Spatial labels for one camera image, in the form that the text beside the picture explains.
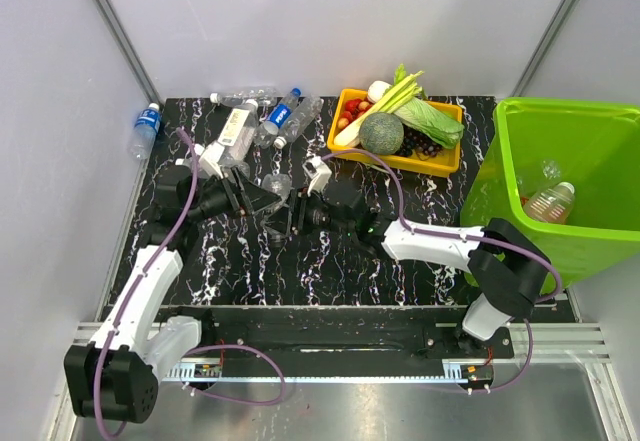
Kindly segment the red strawberries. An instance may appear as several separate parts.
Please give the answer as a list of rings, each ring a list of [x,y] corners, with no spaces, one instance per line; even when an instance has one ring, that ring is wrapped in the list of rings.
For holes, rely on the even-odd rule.
[[[343,112],[340,114],[340,117],[337,121],[338,130],[341,131],[345,129],[353,121],[365,114],[370,107],[371,104],[367,100],[356,98],[347,101],[345,103]]]

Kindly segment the green netted melon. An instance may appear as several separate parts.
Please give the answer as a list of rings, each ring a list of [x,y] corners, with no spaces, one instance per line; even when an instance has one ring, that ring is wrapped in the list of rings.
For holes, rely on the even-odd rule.
[[[388,113],[374,113],[360,126],[360,144],[376,155],[396,153],[404,140],[404,127],[399,117]]]

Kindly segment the Pepsi bottle by wall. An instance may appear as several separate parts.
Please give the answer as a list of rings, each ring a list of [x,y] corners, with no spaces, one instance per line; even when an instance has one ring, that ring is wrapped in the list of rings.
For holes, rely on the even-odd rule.
[[[132,156],[146,160],[153,149],[161,125],[160,106],[151,103],[140,112],[131,132],[129,150]]]

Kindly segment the yellow plastic tray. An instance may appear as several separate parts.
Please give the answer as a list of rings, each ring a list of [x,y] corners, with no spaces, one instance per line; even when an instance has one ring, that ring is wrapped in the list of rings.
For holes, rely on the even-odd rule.
[[[333,122],[326,138],[327,148],[335,153],[338,158],[358,161],[362,163],[377,164],[368,156],[361,153],[348,153],[345,146],[339,146],[335,143],[335,137],[339,134],[338,121],[344,111],[345,104],[352,99],[363,100],[366,97],[366,91],[354,88],[345,88],[342,90],[337,107],[334,110]],[[463,109],[455,104],[446,104],[435,101],[428,101],[428,104],[437,110],[452,117],[458,123],[463,121]],[[458,171],[460,166],[461,143],[458,143],[453,149],[444,149],[438,155],[430,157],[423,154],[412,154],[410,157],[400,157],[395,155],[382,156],[381,159],[391,168],[405,170],[414,173],[433,175],[437,177],[448,177]]]

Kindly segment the beige label clear bottle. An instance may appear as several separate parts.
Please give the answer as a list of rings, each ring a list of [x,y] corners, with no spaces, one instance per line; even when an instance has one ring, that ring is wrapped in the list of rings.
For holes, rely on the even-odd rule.
[[[219,165],[242,162],[253,143],[258,128],[258,103],[249,99],[233,108],[215,142]]]

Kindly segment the green plastic bin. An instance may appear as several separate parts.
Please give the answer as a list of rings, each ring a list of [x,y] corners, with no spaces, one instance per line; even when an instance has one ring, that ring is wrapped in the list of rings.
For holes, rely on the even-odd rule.
[[[565,285],[639,252],[639,109],[508,98],[461,211],[464,226],[513,224]]]

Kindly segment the napa cabbage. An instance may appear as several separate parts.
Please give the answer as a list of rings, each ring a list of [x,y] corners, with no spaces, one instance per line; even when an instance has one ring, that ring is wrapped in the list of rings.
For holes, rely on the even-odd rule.
[[[412,98],[394,114],[406,126],[428,136],[446,149],[453,149],[463,137],[464,127],[460,122],[424,100]]]

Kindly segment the celery stalks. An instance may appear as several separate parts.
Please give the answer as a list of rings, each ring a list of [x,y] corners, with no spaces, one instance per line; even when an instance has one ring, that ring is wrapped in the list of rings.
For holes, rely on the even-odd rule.
[[[395,71],[394,83],[385,93],[382,99],[371,104],[369,111],[372,113],[394,113],[399,107],[406,104],[412,98],[424,100],[423,89],[418,84],[418,78],[424,74],[423,71],[409,74],[404,65],[400,64]]]

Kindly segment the clear bottle horizontal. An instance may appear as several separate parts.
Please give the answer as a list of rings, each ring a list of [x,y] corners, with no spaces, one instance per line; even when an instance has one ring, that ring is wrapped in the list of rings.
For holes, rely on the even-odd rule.
[[[287,204],[292,188],[292,179],[287,174],[268,174],[264,177],[261,187],[280,197],[278,203],[266,209],[261,225],[272,244],[281,244],[284,241],[284,236],[272,228],[270,222],[272,216]]]

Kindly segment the clear bottle at back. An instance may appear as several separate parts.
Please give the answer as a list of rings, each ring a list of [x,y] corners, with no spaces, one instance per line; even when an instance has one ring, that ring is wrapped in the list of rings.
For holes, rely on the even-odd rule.
[[[210,101],[213,104],[233,108],[254,100],[258,107],[270,107],[276,104],[278,96],[279,92],[273,87],[257,86],[213,92],[210,94]]]

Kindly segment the white radish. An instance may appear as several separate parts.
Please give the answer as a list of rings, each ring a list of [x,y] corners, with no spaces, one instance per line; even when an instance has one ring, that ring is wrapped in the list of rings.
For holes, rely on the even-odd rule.
[[[365,120],[372,115],[367,111],[342,129],[334,138],[334,144],[343,147],[356,147],[360,143],[360,128]]]

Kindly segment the clear bottle diagonal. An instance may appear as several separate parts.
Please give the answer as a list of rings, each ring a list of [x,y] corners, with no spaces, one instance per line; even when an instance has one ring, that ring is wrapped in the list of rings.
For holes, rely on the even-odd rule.
[[[559,181],[562,178],[561,167],[552,159],[544,159],[540,162],[540,172],[547,181]]]

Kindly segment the tea label clear bottle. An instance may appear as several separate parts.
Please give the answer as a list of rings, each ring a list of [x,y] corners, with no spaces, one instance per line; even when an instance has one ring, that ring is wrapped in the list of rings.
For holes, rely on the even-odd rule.
[[[560,182],[533,195],[523,206],[525,214],[536,221],[564,224],[574,206],[575,187]]]

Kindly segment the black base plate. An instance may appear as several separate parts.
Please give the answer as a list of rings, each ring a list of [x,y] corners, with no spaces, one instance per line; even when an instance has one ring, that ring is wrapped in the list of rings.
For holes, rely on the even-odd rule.
[[[465,313],[436,306],[180,306],[167,312],[202,316],[206,341],[241,339],[259,349],[369,348],[432,359],[514,358],[507,328],[477,341],[462,330]]]

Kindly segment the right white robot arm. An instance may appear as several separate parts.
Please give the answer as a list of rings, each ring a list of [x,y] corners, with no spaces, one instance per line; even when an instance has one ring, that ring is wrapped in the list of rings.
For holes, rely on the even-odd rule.
[[[480,295],[454,334],[457,349],[469,357],[486,350],[507,322],[531,316],[550,263],[504,219],[462,228],[411,223],[372,209],[359,194],[340,199],[292,191],[283,206],[268,215],[266,227],[282,237],[335,232],[372,258],[422,261],[470,274]]]

